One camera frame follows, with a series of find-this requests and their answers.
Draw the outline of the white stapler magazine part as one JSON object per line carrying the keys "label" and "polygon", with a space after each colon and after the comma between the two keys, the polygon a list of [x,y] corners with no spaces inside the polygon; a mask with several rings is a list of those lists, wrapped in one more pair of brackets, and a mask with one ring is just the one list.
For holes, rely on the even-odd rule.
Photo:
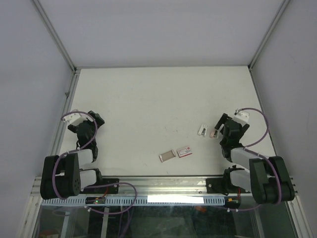
{"label": "white stapler magazine part", "polygon": [[207,134],[207,130],[208,130],[208,126],[206,124],[202,124],[198,131],[198,136],[205,137]]}

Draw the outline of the red white staple box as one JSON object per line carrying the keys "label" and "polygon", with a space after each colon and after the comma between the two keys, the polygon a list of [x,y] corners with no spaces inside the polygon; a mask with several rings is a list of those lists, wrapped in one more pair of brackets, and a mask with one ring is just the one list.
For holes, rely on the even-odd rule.
{"label": "red white staple box", "polygon": [[183,157],[192,155],[193,153],[190,147],[184,147],[184,148],[178,149],[177,154],[179,158],[183,158]]}

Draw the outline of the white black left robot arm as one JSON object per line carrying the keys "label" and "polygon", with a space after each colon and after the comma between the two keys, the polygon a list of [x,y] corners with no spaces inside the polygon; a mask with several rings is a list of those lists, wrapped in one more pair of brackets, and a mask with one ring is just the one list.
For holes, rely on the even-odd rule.
{"label": "white black left robot arm", "polygon": [[83,169],[98,157],[97,132],[105,124],[104,119],[93,111],[73,110],[61,116],[67,129],[77,136],[74,150],[61,155],[45,157],[40,195],[44,200],[67,199],[76,196],[84,188],[100,192],[104,181],[98,169]]}

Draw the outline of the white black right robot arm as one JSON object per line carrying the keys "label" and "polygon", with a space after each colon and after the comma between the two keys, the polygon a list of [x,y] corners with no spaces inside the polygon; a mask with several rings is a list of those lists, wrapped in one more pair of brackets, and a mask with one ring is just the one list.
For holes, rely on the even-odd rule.
{"label": "white black right robot arm", "polygon": [[241,143],[250,127],[248,120],[249,114],[245,111],[237,112],[234,117],[223,114],[211,133],[212,137],[222,135],[219,143],[222,156],[233,164],[224,170],[214,189],[222,194],[248,191],[257,204],[292,201],[295,189],[283,158],[266,157]]}

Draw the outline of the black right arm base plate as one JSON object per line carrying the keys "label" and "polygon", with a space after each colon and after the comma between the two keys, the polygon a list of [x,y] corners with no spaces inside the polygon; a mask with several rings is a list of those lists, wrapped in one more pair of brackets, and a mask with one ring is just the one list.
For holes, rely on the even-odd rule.
{"label": "black right arm base plate", "polygon": [[237,194],[238,191],[241,193],[249,193],[248,191],[234,186],[231,182],[225,180],[223,177],[220,178],[207,178],[206,179],[206,189],[208,194],[220,193],[228,195],[230,193]]}

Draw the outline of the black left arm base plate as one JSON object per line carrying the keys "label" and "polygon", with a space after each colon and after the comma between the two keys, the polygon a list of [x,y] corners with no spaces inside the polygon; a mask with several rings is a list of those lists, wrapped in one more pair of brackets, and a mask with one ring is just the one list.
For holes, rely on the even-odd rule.
{"label": "black left arm base plate", "polygon": [[118,178],[103,178],[101,181],[84,188],[81,194],[118,194],[119,190]]}

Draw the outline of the aluminium mounting rail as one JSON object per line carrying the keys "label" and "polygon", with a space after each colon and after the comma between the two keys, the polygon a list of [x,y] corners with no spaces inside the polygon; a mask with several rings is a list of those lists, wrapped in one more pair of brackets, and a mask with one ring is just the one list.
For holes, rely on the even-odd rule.
{"label": "aluminium mounting rail", "polygon": [[166,176],[166,177],[104,177],[105,183],[121,182],[122,185],[113,185],[110,188],[84,189],[81,193],[88,195],[132,196],[132,184],[139,196],[142,195],[226,195],[236,196],[238,190],[232,193],[223,193],[220,188],[214,188],[221,182],[221,176]]}

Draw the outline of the right aluminium frame post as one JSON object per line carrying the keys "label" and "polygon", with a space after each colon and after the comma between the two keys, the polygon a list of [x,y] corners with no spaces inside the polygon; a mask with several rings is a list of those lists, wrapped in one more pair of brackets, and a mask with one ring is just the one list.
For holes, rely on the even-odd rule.
{"label": "right aluminium frame post", "polygon": [[264,50],[266,44],[268,43],[270,37],[272,36],[275,28],[277,27],[280,19],[283,17],[287,7],[289,6],[291,0],[283,0],[280,4],[274,18],[272,19],[268,29],[266,30],[259,46],[257,47],[255,54],[253,55],[250,63],[248,64],[249,71],[252,71],[254,66],[256,65],[259,57],[261,56],[262,51]]}

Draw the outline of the aluminium frame post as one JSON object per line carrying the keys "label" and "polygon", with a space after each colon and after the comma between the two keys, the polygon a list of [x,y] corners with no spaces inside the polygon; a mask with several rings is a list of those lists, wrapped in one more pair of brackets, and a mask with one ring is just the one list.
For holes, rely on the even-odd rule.
{"label": "aluminium frame post", "polygon": [[64,44],[62,43],[58,33],[56,32],[52,22],[50,21],[43,5],[39,0],[30,0],[31,4],[33,5],[36,13],[39,15],[43,25],[45,26],[47,32],[49,33],[51,39],[55,43],[57,49],[59,50],[60,54],[62,55],[63,59],[65,60],[67,66],[70,68],[72,72],[76,72],[77,67],[75,66],[73,60],[71,59],[69,53],[67,52]]}
{"label": "aluminium frame post", "polygon": [[287,7],[289,6],[291,0],[283,0],[280,4],[274,18],[272,19],[268,29],[266,30],[259,46],[257,47],[255,54],[253,55],[250,63],[248,64],[249,71],[252,71],[254,66],[256,65],[259,57],[261,56],[262,51],[264,50],[266,44],[268,43],[270,37],[272,36],[275,28],[277,27],[280,19],[283,17]]}

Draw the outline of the left aluminium frame post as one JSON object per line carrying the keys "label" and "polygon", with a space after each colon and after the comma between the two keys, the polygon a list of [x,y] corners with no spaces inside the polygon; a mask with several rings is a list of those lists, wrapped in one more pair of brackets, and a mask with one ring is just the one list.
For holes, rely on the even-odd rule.
{"label": "left aluminium frame post", "polygon": [[39,0],[30,0],[31,4],[33,5],[36,13],[39,15],[43,25],[45,26],[47,32],[49,33],[51,39],[55,43],[57,49],[59,50],[60,54],[62,55],[63,59],[65,60],[67,66],[70,68],[72,72],[76,72],[77,67],[75,66],[73,60],[71,59],[69,53],[67,52],[64,44],[62,43],[58,33],[56,32],[52,22],[50,21],[43,5]]}

